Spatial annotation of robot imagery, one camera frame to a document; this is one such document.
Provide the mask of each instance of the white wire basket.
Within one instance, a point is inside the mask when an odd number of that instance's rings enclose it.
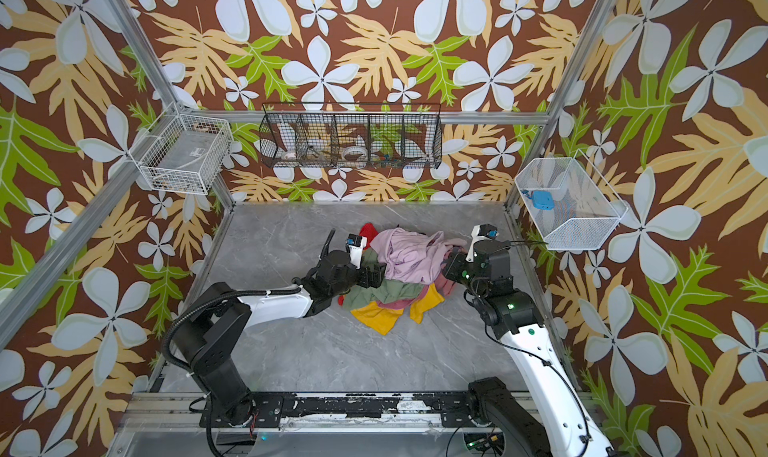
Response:
[[[137,165],[155,191],[207,194],[233,141],[227,121],[179,114],[163,126]]]
[[[628,211],[603,174],[583,152],[581,155],[594,169],[594,180],[577,158],[570,157],[536,158],[514,178],[550,251],[598,250]],[[616,196],[613,203],[598,187],[600,179]],[[550,208],[534,205],[536,191],[552,196]]]

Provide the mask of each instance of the green cloth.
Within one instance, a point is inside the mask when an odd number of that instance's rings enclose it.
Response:
[[[371,248],[362,252],[360,267],[379,262],[379,254]],[[384,279],[381,287],[365,289],[356,285],[344,297],[343,307],[354,310],[362,309],[374,300],[381,303],[392,303],[403,299],[416,299],[426,287],[423,283],[405,283],[399,280]]]

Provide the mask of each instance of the floral wallpaper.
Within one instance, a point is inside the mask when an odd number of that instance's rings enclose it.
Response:
[[[0,0],[0,300],[160,110],[105,0]],[[0,352],[0,455],[103,455],[220,205],[134,184]]]
[[[632,455],[768,455],[767,21],[768,0],[619,0],[546,149],[630,207],[601,249],[532,258]]]
[[[129,1],[191,108],[318,110],[308,102],[325,101],[529,112],[546,110],[595,2]],[[233,125],[224,176],[238,201],[503,201],[537,130],[448,126],[442,165],[428,171],[270,169],[260,163],[258,128]],[[400,138],[390,134],[381,140]]]

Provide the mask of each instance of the pile of clothes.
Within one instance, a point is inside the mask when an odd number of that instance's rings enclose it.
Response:
[[[352,311],[360,322],[381,335],[387,335],[405,309],[410,318],[421,323],[424,313],[433,309],[453,289],[440,270],[455,246],[467,244],[462,239],[444,238],[443,232],[431,236],[408,232],[402,228],[377,232],[366,224],[360,235],[368,238],[360,267],[376,262],[386,263],[385,279],[376,289],[353,287],[339,303]]]

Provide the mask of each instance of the black wire basket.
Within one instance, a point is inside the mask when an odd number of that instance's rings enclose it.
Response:
[[[303,104],[320,110],[264,104],[259,145],[266,166],[437,168],[442,160],[439,105],[393,105],[400,111],[356,103],[350,111],[337,102]]]

